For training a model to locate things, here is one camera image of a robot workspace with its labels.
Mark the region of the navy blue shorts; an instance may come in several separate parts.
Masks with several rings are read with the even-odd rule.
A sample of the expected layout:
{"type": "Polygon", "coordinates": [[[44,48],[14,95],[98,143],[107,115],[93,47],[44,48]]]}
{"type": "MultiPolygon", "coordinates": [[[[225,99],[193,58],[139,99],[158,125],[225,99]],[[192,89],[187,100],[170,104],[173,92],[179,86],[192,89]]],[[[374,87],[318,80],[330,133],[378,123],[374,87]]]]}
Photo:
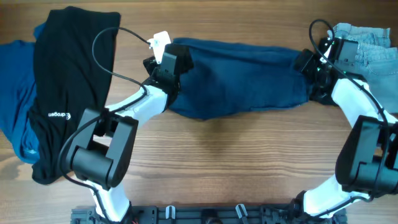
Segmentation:
{"type": "Polygon", "coordinates": [[[169,107],[182,116],[206,120],[286,110],[309,101],[310,85],[294,70],[298,50],[191,38],[174,43],[186,45],[193,60],[169,107]]]}

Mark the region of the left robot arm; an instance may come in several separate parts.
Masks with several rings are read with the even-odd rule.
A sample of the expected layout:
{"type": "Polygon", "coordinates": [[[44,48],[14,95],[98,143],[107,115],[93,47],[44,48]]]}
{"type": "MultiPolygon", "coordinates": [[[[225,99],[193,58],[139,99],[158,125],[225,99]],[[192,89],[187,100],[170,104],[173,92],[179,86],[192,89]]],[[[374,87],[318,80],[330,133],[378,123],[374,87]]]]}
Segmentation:
{"type": "Polygon", "coordinates": [[[189,48],[167,44],[162,61],[140,90],[114,109],[87,108],[78,129],[66,140],[58,166],[69,181],[90,189],[95,207],[74,209],[72,223],[134,223],[122,180],[131,160],[137,130],[176,100],[181,74],[193,68],[189,48]]]}

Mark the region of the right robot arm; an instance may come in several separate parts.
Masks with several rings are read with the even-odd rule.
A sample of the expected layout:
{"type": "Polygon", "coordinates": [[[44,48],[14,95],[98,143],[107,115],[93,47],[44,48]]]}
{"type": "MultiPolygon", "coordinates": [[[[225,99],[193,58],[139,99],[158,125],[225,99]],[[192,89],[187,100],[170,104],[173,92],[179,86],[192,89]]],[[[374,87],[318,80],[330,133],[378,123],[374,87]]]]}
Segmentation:
{"type": "Polygon", "coordinates": [[[397,119],[371,93],[366,79],[347,68],[357,42],[323,38],[295,60],[294,68],[313,86],[310,98],[341,108],[351,132],[336,160],[335,173],[301,192],[290,214],[304,222],[330,219],[357,201],[397,194],[397,119]]]}

